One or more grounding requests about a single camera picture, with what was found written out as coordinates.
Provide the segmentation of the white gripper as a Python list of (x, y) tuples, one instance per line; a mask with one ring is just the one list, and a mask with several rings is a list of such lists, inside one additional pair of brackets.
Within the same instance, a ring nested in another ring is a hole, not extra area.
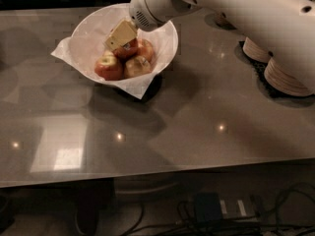
[(115, 50), (137, 37), (137, 28), (152, 31), (158, 28), (156, 15), (157, 0), (131, 0), (129, 3), (129, 20), (121, 20), (106, 37), (105, 44)]

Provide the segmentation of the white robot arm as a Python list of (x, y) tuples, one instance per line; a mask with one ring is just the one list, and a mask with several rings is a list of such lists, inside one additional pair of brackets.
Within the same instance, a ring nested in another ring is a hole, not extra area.
[(117, 24), (105, 44), (115, 50), (138, 30), (153, 31), (169, 20), (212, 9), (259, 46), (310, 91), (315, 91), (315, 10), (309, 0), (131, 0), (129, 19)]

